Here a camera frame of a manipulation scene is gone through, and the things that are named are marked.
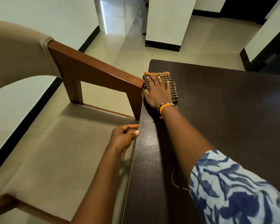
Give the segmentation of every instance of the chair frame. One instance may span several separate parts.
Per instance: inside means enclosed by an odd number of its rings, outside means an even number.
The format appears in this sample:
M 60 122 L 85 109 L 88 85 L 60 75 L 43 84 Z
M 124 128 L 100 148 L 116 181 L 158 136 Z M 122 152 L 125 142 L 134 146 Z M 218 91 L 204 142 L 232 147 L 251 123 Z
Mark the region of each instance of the chair frame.
M 135 118 L 136 120 L 140 119 L 143 102 L 143 79 L 119 70 L 116 67 L 54 40 L 48 43 L 48 49 L 62 74 L 63 84 L 72 103 Z M 81 81 L 125 92 L 129 99 L 134 117 L 84 104 Z M 49 223 L 70 223 L 67 220 L 53 216 L 27 203 L 17 200 L 12 196 L 6 194 L 0 196 L 0 215 L 14 208 L 18 208 Z

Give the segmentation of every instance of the floral sleeve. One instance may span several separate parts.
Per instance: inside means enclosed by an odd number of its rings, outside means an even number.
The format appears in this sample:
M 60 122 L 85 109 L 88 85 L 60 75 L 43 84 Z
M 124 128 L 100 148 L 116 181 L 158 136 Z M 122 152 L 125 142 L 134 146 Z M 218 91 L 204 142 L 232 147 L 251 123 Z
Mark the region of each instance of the floral sleeve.
M 280 223 L 280 193 L 218 150 L 198 160 L 189 187 L 206 223 Z

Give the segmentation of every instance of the tiled floor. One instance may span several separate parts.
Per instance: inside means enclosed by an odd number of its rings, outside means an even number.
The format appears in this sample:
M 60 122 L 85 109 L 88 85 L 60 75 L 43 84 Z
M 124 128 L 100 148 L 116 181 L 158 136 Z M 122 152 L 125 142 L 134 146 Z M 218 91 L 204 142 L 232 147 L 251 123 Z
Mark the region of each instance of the tiled floor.
M 138 77 L 148 70 L 151 59 L 244 70 L 239 52 L 260 29 L 260 25 L 252 22 L 192 16 L 180 52 L 173 52 L 144 46 L 145 37 L 141 33 L 146 30 L 148 9 L 143 0 L 95 0 L 95 3 L 101 32 L 85 53 Z M 82 83 L 82 90 L 85 103 L 133 116 L 125 93 L 87 83 Z M 0 168 L 0 194 L 68 103 L 62 84 Z M 10 217 L 19 219 L 14 223 L 36 223 L 18 210 L 0 216 L 0 223 L 9 223 Z

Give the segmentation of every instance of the hand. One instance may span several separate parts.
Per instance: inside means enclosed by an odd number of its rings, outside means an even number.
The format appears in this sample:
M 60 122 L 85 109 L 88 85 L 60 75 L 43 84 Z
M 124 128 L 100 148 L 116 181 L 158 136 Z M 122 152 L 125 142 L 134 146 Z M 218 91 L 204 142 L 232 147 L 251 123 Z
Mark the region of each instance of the hand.
M 165 89 L 163 79 L 158 76 L 158 78 L 151 76 L 147 77 L 149 91 L 144 90 L 144 95 L 153 108 L 158 108 L 160 104 L 172 103 L 172 95 L 170 89 L 170 82 L 167 81 L 167 89 Z
M 139 131 L 129 131 L 138 129 L 139 124 L 123 125 L 112 130 L 107 149 L 115 149 L 119 152 L 121 160 L 124 158 L 125 151 L 129 148 L 132 141 L 139 135 Z

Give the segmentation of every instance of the blue floral pattern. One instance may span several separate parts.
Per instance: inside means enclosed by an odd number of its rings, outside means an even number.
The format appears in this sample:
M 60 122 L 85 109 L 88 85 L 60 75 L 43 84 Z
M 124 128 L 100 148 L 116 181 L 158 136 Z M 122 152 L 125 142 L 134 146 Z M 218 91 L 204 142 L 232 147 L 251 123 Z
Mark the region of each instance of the blue floral pattern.
M 189 188 L 205 223 L 280 224 L 280 193 L 218 150 L 197 161 Z

